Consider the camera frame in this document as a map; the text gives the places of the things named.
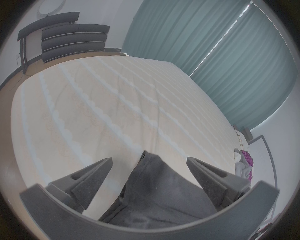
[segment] teal curtain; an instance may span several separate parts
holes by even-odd
[[[144,0],[122,52],[174,63],[190,75],[250,0]]]
[[[251,4],[191,78],[231,124],[252,129],[279,108],[297,75],[280,33]]]

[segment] pile of clothes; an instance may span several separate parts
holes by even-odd
[[[239,177],[252,179],[253,159],[249,152],[237,148],[234,150],[235,174]]]

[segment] wall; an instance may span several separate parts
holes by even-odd
[[[77,23],[95,23],[109,25],[105,47],[122,48],[133,17],[143,0],[66,0],[62,9],[57,12],[80,11]],[[21,65],[17,58],[20,53],[20,41],[17,41],[19,30],[38,20],[37,12],[42,0],[36,1],[26,12],[14,31],[8,36],[0,51],[0,84]],[[42,30],[31,33],[26,38],[27,60],[39,56],[41,51]]]
[[[274,212],[276,216],[287,205],[300,180],[299,76],[285,102],[268,119],[253,128],[251,133],[254,138],[264,135],[272,153],[280,189]]]

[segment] striped bed sheet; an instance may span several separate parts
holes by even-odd
[[[112,157],[83,213],[93,219],[117,198],[144,150],[199,186],[188,156],[235,174],[233,151],[241,149],[228,120],[184,72],[129,56],[75,59],[31,76],[15,93],[11,134],[27,187]]]

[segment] black cord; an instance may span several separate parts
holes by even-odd
[[[18,56],[18,58],[17,58],[17,69],[19,68],[19,64],[18,64],[19,58],[20,58],[20,53],[19,53],[19,56]],[[22,71],[22,76],[21,76],[21,78],[17,81],[17,83],[16,83],[10,90],[6,90],[6,91],[7,91],[7,92],[11,91],[11,90],[19,83],[19,81],[22,79],[22,77],[23,77],[24,75],[25,75],[25,76],[29,76],[29,77],[32,76],[32,75],[26,75],[26,74],[24,74],[23,71]]]

